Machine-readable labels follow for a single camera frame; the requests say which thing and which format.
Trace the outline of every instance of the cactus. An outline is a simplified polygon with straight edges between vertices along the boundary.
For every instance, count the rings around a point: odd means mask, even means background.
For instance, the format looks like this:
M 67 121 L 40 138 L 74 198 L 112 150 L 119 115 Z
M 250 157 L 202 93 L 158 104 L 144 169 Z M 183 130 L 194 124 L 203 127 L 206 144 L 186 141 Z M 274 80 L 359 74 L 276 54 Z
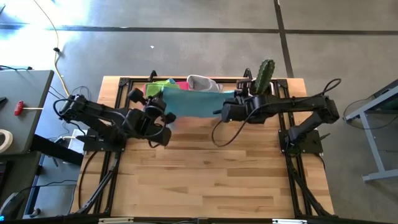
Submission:
M 272 59 L 267 59 L 261 63 L 255 83 L 257 95 L 264 94 L 267 90 L 272 74 L 274 73 L 274 69 L 275 62 Z

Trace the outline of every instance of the wooden tabletop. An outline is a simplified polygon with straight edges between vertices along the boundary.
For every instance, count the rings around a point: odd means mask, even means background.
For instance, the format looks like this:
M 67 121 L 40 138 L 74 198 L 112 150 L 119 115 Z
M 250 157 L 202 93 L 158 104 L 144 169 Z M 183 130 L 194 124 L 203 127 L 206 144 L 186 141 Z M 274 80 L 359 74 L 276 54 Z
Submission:
M 114 107 L 119 79 L 104 77 L 98 103 Z M 287 81 L 291 96 L 307 95 L 303 79 Z M 134 84 L 137 88 L 142 86 L 143 83 Z M 224 84 L 224 90 L 233 89 L 235 84 Z M 134 103 L 129 106 L 142 108 Z M 296 123 L 308 115 L 295 113 Z M 226 147 L 216 147 L 211 141 L 211 131 L 218 120 L 178 118 L 171 126 L 172 138 L 166 147 L 151 149 L 145 140 L 129 139 L 119 165 L 112 217 L 294 217 L 286 163 L 277 137 L 278 117 L 269 118 L 264 124 L 246 125 Z M 240 125 L 223 123 L 215 139 L 226 142 Z M 85 156 L 81 170 L 88 157 Z M 104 153 L 99 152 L 88 164 L 82 184 L 83 204 L 98 186 L 103 157 Z M 308 188 L 325 210 L 333 213 L 321 160 L 310 154 L 302 157 Z M 77 192 L 72 212 L 78 209 Z M 297 193 L 304 211 L 302 193 Z

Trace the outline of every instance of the black cable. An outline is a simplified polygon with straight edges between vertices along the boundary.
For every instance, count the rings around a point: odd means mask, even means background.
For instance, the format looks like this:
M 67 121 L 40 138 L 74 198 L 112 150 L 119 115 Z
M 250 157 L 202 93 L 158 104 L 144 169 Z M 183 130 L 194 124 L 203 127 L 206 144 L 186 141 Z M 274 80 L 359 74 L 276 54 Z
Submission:
M 83 135 L 86 136 L 86 133 L 80 128 L 80 126 L 78 124 L 73 123 L 71 121 L 69 121 L 69 123 L 75 125 L 79 129 L 79 131 L 81 131 L 83 133 Z
M 160 131 L 158 131 L 157 133 L 142 136 L 142 137 L 144 137 L 144 138 L 155 137 L 155 136 L 161 134 L 162 131 L 166 128 L 166 115 L 164 114 L 164 112 L 163 112 L 161 109 L 159 109 L 158 107 L 156 107 L 156 106 L 146 106 L 146 107 L 145 107 L 145 109 L 148 109 L 148 108 L 153 108 L 153 109 L 155 109 L 155 110 L 161 112 L 161 117 L 162 117 L 163 120 L 164 120 L 164 125 L 162 126 L 162 129 L 161 129 Z
M 336 84 L 334 84 L 332 87 L 328 88 L 330 84 L 332 84 L 333 82 L 336 82 L 336 81 L 337 81 Z M 334 78 L 334 79 L 330 80 L 330 82 L 328 82 L 326 84 L 326 86 L 324 87 L 322 92 L 317 93 L 315 95 L 312 95 L 312 96 L 310 96 L 308 98 L 304 98 L 304 99 L 301 99 L 301 100 L 295 100 L 294 103 L 303 102 L 303 101 L 315 98 L 317 96 L 323 96 L 323 95 L 325 95 L 325 93 L 329 92 L 330 90 L 332 90 L 332 89 L 336 88 L 338 85 L 340 85 L 340 83 L 341 83 L 341 79 L 340 78 Z
M 322 164 L 323 164 L 323 169 L 324 169 L 324 170 L 326 170 L 326 167 L 325 167 L 325 161 L 322 159 L 322 156 L 321 156 L 321 155 L 319 155 L 318 153 L 314 153 L 314 155 L 316 155 L 317 157 L 319 157 L 319 159 L 321 159 L 321 161 L 322 161 Z
M 334 84 L 332 87 L 329 87 L 330 84 L 332 84 L 333 82 L 337 82 L 337 83 Z M 312 98 L 317 97 L 317 96 L 323 96 L 325 93 L 327 93 L 327 92 L 329 92 L 330 90 L 336 88 L 340 83 L 341 83 L 341 79 L 340 79 L 340 78 L 332 79 L 330 82 L 328 82 L 328 83 L 326 84 L 326 86 L 325 86 L 325 88 L 323 89 L 322 92 L 317 93 L 317 94 L 315 94 L 315 95 L 313 95 L 313 96 L 310 96 L 310 97 L 301 99 L 301 100 L 295 100 L 295 101 L 293 101 L 292 103 L 303 102 L 303 101 L 312 99 Z M 277 104 L 284 104 L 284 103 L 282 103 L 282 102 L 266 103 L 266 104 L 261 105 L 260 107 L 258 107 L 258 108 L 256 108 L 256 109 L 254 109 L 254 110 L 247 116 L 247 118 L 244 120 L 243 124 L 242 124 L 241 127 L 238 129 L 238 131 L 236 132 L 236 134 L 231 138 L 231 140 L 229 140 L 227 143 L 221 144 L 221 145 L 217 144 L 216 141 L 215 141 L 215 139 L 214 139 L 214 131 L 216 130 L 217 126 L 220 125 L 220 123 L 222 122 L 222 121 L 219 121 L 219 122 L 214 126 L 214 128 L 213 128 L 213 130 L 212 130 L 212 132 L 211 132 L 211 140 L 213 141 L 213 144 L 216 145 L 216 146 L 218 146 L 218 147 L 223 147 L 223 146 L 227 146 L 228 144 L 231 144 L 231 142 L 233 142 L 233 141 L 235 140 L 235 138 L 238 136 L 238 134 L 242 131 L 243 126 L 247 123 L 247 121 L 249 121 L 250 117 L 251 117 L 255 112 L 257 112 L 257 110 L 259 110 L 259 109 L 261 109 L 261 108 L 265 108 L 265 107 L 267 107 L 267 106 L 277 105 Z
M 353 105 L 354 103 L 360 102 L 360 101 L 368 100 L 369 98 L 370 98 L 370 97 L 368 97 L 368 98 L 366 98 L 366 99 L 354 101 L 354 102 L 350 103 L 350 104 L 344 109 L 343 117 L 344 117 L 344 121 L 345 121 L 346 124 L 350 125 L 351 127 L 358 128 L 358 129 L 361 129 L 361 130 L 375 130 L 375 129 L 382 129 L 382 128 L 387 127 L 388 125 L 390 125 L 392 122 L 394 122 L 394 121 L 398 118 L 398 115 L 397 115 L 397 116 L 395 116 L 391 121 L 389 121 L 387 124 L 382 125 L 382 126 L 380 126 L 380 127 L 376 127 L 376 128 L 362 128 L 362 127 L 355 126 L 355 125 L 351 124 L 350 122 L 348 122 L 345 118 L 346 118 L 346 112 L 347 112 L 347 109 L 349 108 L 349 106 Z
M 73 95 L 73 93 L 77 90 L 77 89 L 79 89 L 80 88 L 80 94 L 82 94 L 81 93 L 81 89 L 83 89 L 83 88 L 85 88 L 86 90 L 87 90 L 87 99 L 88 100 L 91 100 L 91 93 L 90 93 L 90 90 L 88 89 L 88 87 L 87 86 L 79 86 L 79 87 L 76 87 L 76 88 L 74 88 L 73 90 L 72 90 L 72 95 Z
M 50 88 L 53 89 L 56 93 L 58 93 L 58 95 L 60 95 L 62 98 L 65 99 L 65 97 L 60 92 L 58 92 L 54 87 L 50 86 Z
M 249 114 L 249 116 L 247 116 L 247 118 L 243 121 L 243 124 L 242 124 L 241 127 L 238 129 L 238 131 L 236 132 L 236 134 L 231 138 L 231 140 L 229 140 L 227 143 L 221 144 L 221 145 L 217 144 L 216 141 L 215 141 L 215 139 L 214 139 L 214 131 L 216 130 L 217 126 L 220 125 L 220 123 L 222 122 L 222 120 L 220 120 L 220 121 L 216 124 L 216 126 L 214 126 L 214 128 L 213 128 L 213 130 L 212 130 L 212 132 L 211 132 L 211 140 L 213 141 L 213 144 L 216 145 L 216 146 L 218 146 L 218 147 L 224 147 L 224 146 L 227 146 L 227 145 L 231 144 L 231 142 L 233 142 L 233 141 L 235 140 L 235 138 L 238 136 L 238 134 L 242 131 L 243 126 L 247 123 L 247 121 L 249 121 L 250 117 L 251 117 L 255 112 L 257 112 L 257 110 L 259 110 L 259 109 L 261 109 L 261 108 L 265 108 L 266 106 L 277 105 L 277 104 L 282 104 L 282 102 L 266 103 L 266 104 L 261 105 L 260 107 L 258 107 L 258 108 L 256 108 L 256 109 L 254 109 L 254 110 Z
M 6 69 L 12 69 L 12 70 L 15 70 L 15 71 L 18 71 L 18 70 L 27 70 L 28 71 L 28 69 L 27 68 L 12 68 L 12 67 L 8 67 L 8 66 L 5 66 L 5 65 L 0 65 L 0 67 L 4 67 L 4 68 L 6 68 Z
M 65 133 L 62 133 L 62 134 L 58 135 L 58 137 L 51 137 L 51 138 L 47 138 L 47 139 L 58 139 L 59 137 L 63 136 L 64 134 L 70 134 L 69 129 L 67 129 L 67 127 L 65 127 L 66 123 L 67 123 L 66 121 L 64 121 L 64 122 L 62 123 L 62 127 L 63 127 L 65 130 L 67 130 Z
M 116 115 L 122 117 L 123 120 L 126 122 L 127 126 L 129 126 L 129 129 L 130 129 L 130 130 L 134 130 L 134 128 L 131 126 L 130 122 L 127 120 L 126 116 L 123 115 L 122 113 L 119 113 L 119 112 L 117 112 L 117 111 L 105 111 L 105 112 L 107 112 L 107 113 L 112 113 L 112 114 L 116 114 Z
M 50 93 L 51 95 L 53 95 L 55 98 L 57 98 L 58 100 L 60 99 L 57 95 L 55 95 L 54 93 L 52 93 L 50 90 L 49 90 L 49 93 Z
M 86 164 L 85 164 L 85 166 L 83 168 L 83 171 L 81 172 L 80 183 L 79 183 L 79 188 L 78 188 L 78 192 L 77 192 L 77 200 L 78 200 L 79 209 L 81 209 L 81 197 L 80 197 L 80 195 L 81 195 L 81 183 L 83 182 L 83 178 L 85 176 L 88 164 L 94 158 L 95 154 L 97 154 L 97 152 L 98 151 L 95 151 L 95 152 L 92 153 L 92 155 L 88 158 L 88 160 L 87 160 L 87 162 L 86 162 Z
M 50 183 L 45 184 L 45 185 L 36 185 L 36 186 L 26 187 L 26 188 L 20 190 L 17 194 L 20 194 L 21 192 L 23 192 L 23 191 L 25 191 L 25 190 L 29 190 L 29 189 L 32 189 L 32 188 L 35 188 L 35 187 L 46 187 L 46 186 L 49 186 L 49 185 L 51 185 L 51 184 L 62 184 L 62 183 L 67 182 L 67 181 L 69 181 L 69 182 L 77 182 L 77 180 L 54 181 L 54 182 L 50 182 Z
M 148 145 L 149 145 L 149 147 L 151 147 L 151 148 L 156 148 L 157 146 L 159 146 L 160 144 L 158 143 L 158 144 L 156 144 L 156 145 L 152 145 L 152 142 L 150 141 L 150 140 L 148 140 Z

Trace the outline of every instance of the teal cloth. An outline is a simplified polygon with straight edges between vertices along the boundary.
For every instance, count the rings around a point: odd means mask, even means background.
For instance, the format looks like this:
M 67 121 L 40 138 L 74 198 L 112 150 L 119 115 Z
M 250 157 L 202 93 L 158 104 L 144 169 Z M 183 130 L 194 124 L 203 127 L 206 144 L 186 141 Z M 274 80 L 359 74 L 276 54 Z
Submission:
M 224 100 L 233 96 L 233 92 L 208 93 L 165 86 L 162 99 L 167 104 L 166 113 L 171 112 L 177 117 L 214 118 L 219 114 L 213 114 L 213 111 L 222 109 Z

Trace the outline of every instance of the concrete floor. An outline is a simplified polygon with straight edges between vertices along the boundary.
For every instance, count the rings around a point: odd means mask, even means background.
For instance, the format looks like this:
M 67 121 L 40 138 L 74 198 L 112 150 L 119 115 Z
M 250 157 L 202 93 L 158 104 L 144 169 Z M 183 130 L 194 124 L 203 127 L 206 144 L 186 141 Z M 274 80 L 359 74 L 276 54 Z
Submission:
M 56 26 L 278 29 L 273 0 L 38 2 Z M 279 2 L 286 29 L 398 30 L 395 0 Z M 9 1 L 0 23 L 35 24 L 0 30 L 1 64 L 53 69 L 55 34 L 41 29 L 49 22 L 32 1 Z M 273 58 L 277 66 L 274 77 L 287 77 L 279 34 L 60 31 L 59 36 L 63 57 L 58 68 L 69 90 L 85 85 L 92 100 L 98 97 L 104 75 L 148 76 L 153 69 L 159 75 L 240 77 L 246 67 L 256 70 L 262 60 Z M 329 94 L 340 114 L 352 101 L 367 98 L 398 77 L 396 35 L 287 34 L 286 38 L 294 77 L 305 79 L 309 95 L 321 91 L 332 78 L 343 79 Z M 62 93 L 57 78 L 52 86 Z M 51 109 L 54 99 L 48 96 L 37 129 L 48 138 L 64 133 Z M 397 128 L 395 122 L 375 135 L 385 136 Z M 323 146 L 335 213 L 345 218 L 397 222 L 398 178 L 369 184 L 362 181 L 362 175 L 376 171 L 365 133 L 343 121 L 319 129 L 331 133 Z M 386 167 L 396 166 L 397 153 L 383 156 Z

